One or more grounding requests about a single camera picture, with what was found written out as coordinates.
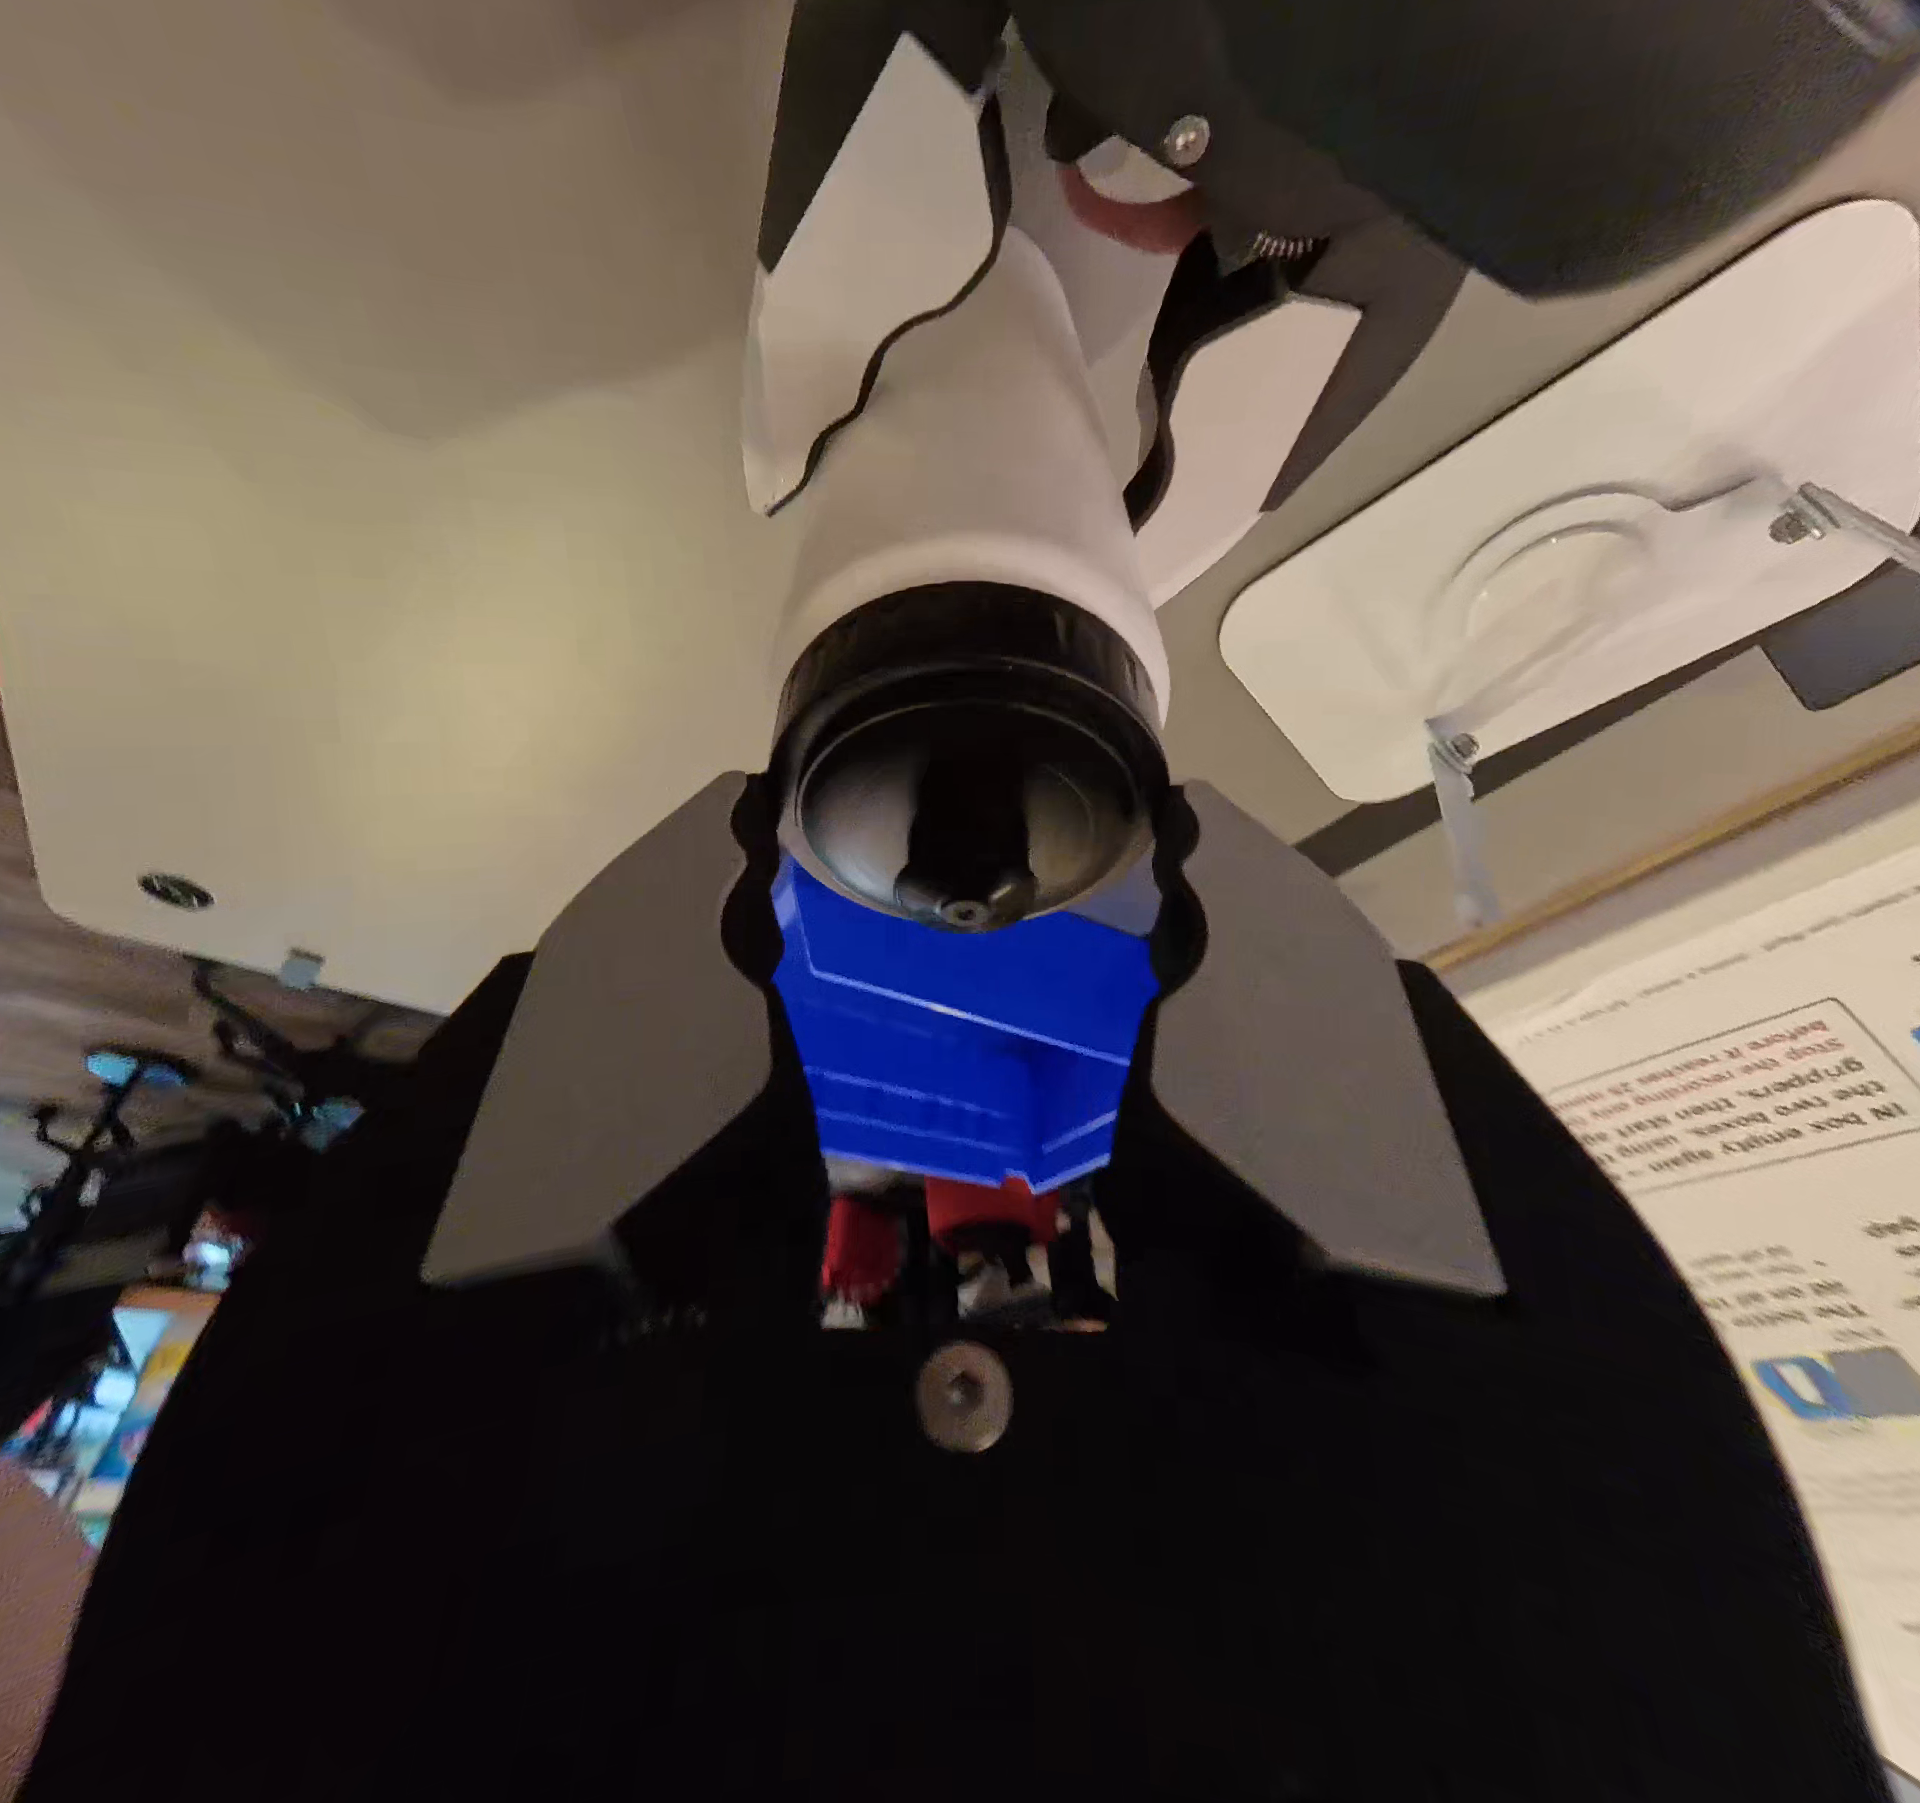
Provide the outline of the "white plastic bottle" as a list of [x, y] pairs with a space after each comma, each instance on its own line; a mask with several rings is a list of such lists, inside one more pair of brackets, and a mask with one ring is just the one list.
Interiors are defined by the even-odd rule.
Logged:
[[1165, 726], [1171, 677], [1065, 295], [1044, 253], [1001, 235], [981, 281], [901, 333], [860, 415], [804, 473], [775, 417], [798, 387], [748, 345], [741, 469], [752, 507], [795, 541], [767, 661], [784, 683], [836, 623], [934, 585], [1035, 593], [1112, 633]]

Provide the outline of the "person's left hand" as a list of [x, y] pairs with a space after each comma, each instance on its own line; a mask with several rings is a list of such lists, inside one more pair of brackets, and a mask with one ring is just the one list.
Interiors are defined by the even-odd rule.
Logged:
[[1207, 231], [1194, 193], [1129, 203], [1098, 191], [1076, 165], [1054, 167], [1072, 221], [1088, 235], [1148, 257], [1178, 257]]

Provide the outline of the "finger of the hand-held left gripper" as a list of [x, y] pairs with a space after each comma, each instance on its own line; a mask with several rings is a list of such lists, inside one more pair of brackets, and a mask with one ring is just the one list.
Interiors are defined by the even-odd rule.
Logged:
[[1165, 285], [1142, 373], [1142, 459], [1124, 489], [1148, 601], [1168, 605], [1270, 509], [1362, 325], [1277, 259], [1224, 273], [1209, 237]]
[[755, 269], [740, 463], [772, 519], [862, 413], [888, 351], [997, 255], [1010, 205], [996, 105], [900, 37], [779, 257]]

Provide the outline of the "white instruction sheet holder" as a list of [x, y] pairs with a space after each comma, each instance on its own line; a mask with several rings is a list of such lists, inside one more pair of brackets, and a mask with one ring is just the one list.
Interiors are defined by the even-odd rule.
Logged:
[[1456, 984], [1713, 1324], [1918, 1752], [1916, 848], [1611, 968]]

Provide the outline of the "black tape strip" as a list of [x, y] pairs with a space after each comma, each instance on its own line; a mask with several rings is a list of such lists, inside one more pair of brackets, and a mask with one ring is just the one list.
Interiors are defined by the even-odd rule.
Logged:
[[[1579, 712], [1526, 738], [1471, 770], [1475, 790], [1492, 792], [1522, 780], [1596, 734], [1760, 653], [1803, 712], [1829, 712], [1918, 667], [1918, 577], [1881, 567], [1860, 585], [1756, 637], [1637, 687], [1596, 710]], [[1384, 856], [1441, 820], [1431, 786], [1386, 804], [1348, 810], [1293, 848], [1328, 876], [1344, 876]]]

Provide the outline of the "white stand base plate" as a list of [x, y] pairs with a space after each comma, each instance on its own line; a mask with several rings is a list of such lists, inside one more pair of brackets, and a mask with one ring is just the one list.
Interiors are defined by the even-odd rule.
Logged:
[[[1860, 201], [1788, 227], [1252, 583], [1217, 649], [1331, 794], [1428, 782], [1431, 718], [1498, 756], [1860, 585], [1870, 547], [1767, 539], [1821, 487], [1916, 525], [1916, 219]], [[1428, 615], [1503, 523], [1620, 489], [1666, 507], [1642, 601], [1503, 701], [1443, 709]]]

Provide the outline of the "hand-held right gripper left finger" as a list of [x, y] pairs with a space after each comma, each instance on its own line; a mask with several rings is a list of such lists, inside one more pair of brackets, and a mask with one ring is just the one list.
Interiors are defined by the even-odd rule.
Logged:
[[428, 1288], [611, 1264], [615, 1226], [760, 1094], [766, 1004], [723, 946], [750, 868], [713, 778], [540, 934], [441, 1212]]

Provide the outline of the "black bottle lid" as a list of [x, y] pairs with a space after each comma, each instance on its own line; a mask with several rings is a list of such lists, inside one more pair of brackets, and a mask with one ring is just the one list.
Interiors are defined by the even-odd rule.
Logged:
[[984, 936], [1134, 870], [1169, 784], [1115, 629], [1048, 593], [943, 583], [801, 643], [769, 760], [784, 852], [881, 916]]

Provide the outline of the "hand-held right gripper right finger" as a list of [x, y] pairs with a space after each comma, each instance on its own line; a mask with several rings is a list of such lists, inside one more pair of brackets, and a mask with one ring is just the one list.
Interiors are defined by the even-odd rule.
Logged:
[[1204, 948], [1160, 1004], [1164, 1112], [1345, 1272], [1498, 1298], [1400, 966], [1331, 878], [1206, 784], [1178, 862]]

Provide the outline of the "red bag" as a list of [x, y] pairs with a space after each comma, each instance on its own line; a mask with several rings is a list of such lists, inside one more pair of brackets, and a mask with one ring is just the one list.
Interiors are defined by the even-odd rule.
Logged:
[[1008, 1258], [1006, 1276], [1019, 1284], [1029, 1252], [1065, 1240], [1067, 1232], [1061, 1196], [1035, 1194], [1019, 1178], [987, 1186], [884, 1176], [830, 1192], [819, 1294], [830, 1304], [870, 1310], [901, 1288], [908, 1264], [929, 1246], [954, 1262]]

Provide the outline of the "blue plastic bin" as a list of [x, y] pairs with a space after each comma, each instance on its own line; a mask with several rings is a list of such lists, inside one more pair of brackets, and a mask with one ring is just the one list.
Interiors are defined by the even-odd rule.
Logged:
[[1105, 1168], [1157, 996], [1146, 940], [1073, 914], [945, 934], [789, 860], [772, 900], [828, 1164], [1033, 1194]]

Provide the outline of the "clear round stand foot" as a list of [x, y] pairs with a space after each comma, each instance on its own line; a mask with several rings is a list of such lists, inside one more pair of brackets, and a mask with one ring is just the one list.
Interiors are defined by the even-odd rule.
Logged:
[[1558, 497], [1498, 527], [1451, 569], [1428, 615], [1443, 709], [1553, 677], [1642, 601], [1668, 509], [1620, 489]]

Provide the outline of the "metal stand bracket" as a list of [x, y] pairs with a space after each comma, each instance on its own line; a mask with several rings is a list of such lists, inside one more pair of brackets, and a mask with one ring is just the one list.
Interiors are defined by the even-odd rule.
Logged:
[[1767, 527], [1767, 539], [1780, 547], [1826, 541], [1827, 537], [1843, 537], [1870, 547], [1881, 563], [1918, 573], [1914, 533], [1897, 531], [1821, 487], [1800, 487]]
[[1477, 932], [1502, 916], [1475, 804], [1477, 744], [1447, 718], [1428, 720], [1424, 734], [1431, 790], [1451, 866], [1456, 920], [1465, 932]]

